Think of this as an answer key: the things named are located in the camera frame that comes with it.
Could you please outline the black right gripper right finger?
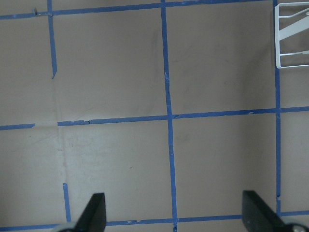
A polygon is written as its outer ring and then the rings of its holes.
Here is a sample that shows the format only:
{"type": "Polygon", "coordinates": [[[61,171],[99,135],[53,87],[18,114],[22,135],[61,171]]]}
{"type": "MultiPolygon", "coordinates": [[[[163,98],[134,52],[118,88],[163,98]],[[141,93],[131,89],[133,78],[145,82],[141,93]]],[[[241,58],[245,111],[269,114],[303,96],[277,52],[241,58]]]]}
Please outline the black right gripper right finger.
{"type": "Polygon", "coordinates": [[[242,192],[242,223],[248,232],[292,231],[253,190],[242,192]]]}

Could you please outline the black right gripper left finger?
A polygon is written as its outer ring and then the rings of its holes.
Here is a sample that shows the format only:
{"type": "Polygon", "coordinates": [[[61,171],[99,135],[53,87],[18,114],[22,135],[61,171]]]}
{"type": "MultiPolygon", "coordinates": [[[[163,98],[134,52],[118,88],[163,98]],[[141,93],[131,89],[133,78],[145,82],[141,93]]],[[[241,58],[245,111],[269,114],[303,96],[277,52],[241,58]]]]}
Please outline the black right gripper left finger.
{"type": "Polygon", "coordinates": [[[91,196],[83,213],[74,226],[75,232],[103,232],[107,223],[104,193],[91,196]]]}

